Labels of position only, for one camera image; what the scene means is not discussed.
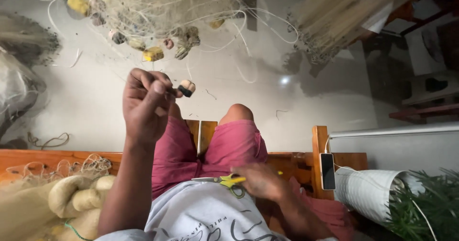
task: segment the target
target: pink shorts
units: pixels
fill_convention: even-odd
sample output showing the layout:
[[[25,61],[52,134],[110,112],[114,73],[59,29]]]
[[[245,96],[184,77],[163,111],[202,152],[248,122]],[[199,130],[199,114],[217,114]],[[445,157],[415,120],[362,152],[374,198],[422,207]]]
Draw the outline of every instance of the pink shorts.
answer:
[[[166,132],[156,143],[152,197],[156,199],[192,178],[226,176],[231,167],[266,162],[267,158],[266,145],[255,122],[237,120],[215,127],[201,162],[186,123],[170,116]]]

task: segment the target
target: phone screen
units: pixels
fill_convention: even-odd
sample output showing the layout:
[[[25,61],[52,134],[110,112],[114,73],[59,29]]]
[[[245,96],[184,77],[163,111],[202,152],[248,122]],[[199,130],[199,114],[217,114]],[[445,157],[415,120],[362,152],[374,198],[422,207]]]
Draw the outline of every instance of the phone screen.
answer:
[[[333,154],[322,153],[320,154],[320,161],[322,164],[322,183],[324,190],[334,190],[335,185],[335,166],[333,164]]]

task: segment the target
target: wooden chair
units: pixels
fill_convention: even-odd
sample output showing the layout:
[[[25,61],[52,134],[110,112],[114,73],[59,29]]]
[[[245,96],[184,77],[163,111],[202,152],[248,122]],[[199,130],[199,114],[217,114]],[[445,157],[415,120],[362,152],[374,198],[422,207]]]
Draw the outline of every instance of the wooden chair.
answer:
[[[216,121],[187,120],[193,141],[198,147],[200,136],[199,152],[206,150],[215,132]],[[312,152],[270,152],[267,163],[276,170],[282,171],[282,178],[288,181],[291,177],[305,188],[307,194],[313,198],[334,200],[333,191],[324,191],[321,187],[319,154],[325,150],[328,132],[326,126],[313,127],[313,151]],[[63,150],[0,150],[0,172],[5,172],[9,167],[26,165],[30,162],[41,162],[50,168],[55,168],[61,160],[70,163],[82,163],[89,155],[98,154],[112,162],[110,173],[118,173],[122,153],[120,152],[89,152],[89,151],[63,151]],[[351,167],[355,170],[368,169],[366,153],[333,153],[335,164],[341,167]],[[39,173],[41,168],[30,168],[31,171]],[[3,174],[0,180],[11,179],[14,176]],[[257,199],[256,205],[269,228],[278,233],[284,233],[280,226],[278,208],[270,201]]]

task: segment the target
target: scissors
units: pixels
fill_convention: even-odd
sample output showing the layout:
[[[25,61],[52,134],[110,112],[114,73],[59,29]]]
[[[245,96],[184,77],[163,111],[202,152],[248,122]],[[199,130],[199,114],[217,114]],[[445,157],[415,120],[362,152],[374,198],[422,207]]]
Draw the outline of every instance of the scissors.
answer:
[[[243,182],[246,180],[245,177],[236,177],[233,178],[234,175],[237,174],[230,174],[229,176],[221,176],[221,177],[200,177],[200,178],[193,178],[192,181],[197,182],[211,182],[211,183],[218,183],[224,185],[229,188],[230,192],[238,199],[244,197],[246,194],[246,190],[239,186],[239,182]],[[238,195],[234,190],[242,191],[240,195]]]

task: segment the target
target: white floor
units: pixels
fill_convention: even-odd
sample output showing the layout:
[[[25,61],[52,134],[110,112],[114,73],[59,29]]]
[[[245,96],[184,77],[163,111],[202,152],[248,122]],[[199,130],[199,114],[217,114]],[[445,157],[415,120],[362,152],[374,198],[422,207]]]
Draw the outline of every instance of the white floor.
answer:
[[[298,1],[258,0],[257,6],[285,18],[287,7]],[[0,0],[1,9],[18,12],[56,31],[48,19],[48,4]],[[242,32],[252,59],[243,55],[241,38],[218,52],[204,52],[213,50],[206,45],[221,47],[234,39],[237,30],[228,21],[217,31],[202,34],[202,45],[193,49],[189,58],[177,61],[171,59],[172,53],[166,53],[153,67],[150,62],[141,62],[140,52],[126,44],[116,49],[107,44],[105,34],[97,32],[108,29],[93,27],[89,19],[70,18],[63,2],[54,2],[49,12],[62,32],[63,49],[55,61],[62,66],[34,68],[48,85],[47,105],[35,119],[13,127],[3,141],[24,136],[27,130],[43,141],[68,132],[68,144],[56,149],[121,151],[125,135],[121,96],[129,70],[163,70],[178,85],[190,78],[187,64],[197,91],[190,99],[177,101],[183,117],[219,121],[231,104],[244,104],[252,109],[268,151],[311,151],[314,125],[326,125],[329,132],[398,125],[387,116],[395,109],[371,98],[361,43],[342,51],[317,78],[309,74],[311,64],[300,54],[297,64],[290,65],[299,73],[288,75],[283,65],[286,55],[293,52],[292,44],[261,22],[256,33]],[[279,19],[259,15],[282,37],[295,40]],[[83,53],[77,64],[67,68],[75,61],[78,49]],[[236,64],[246,81],[254,83],[244,81]],[[288,112],[278,112],[278,119],[276,110]]]

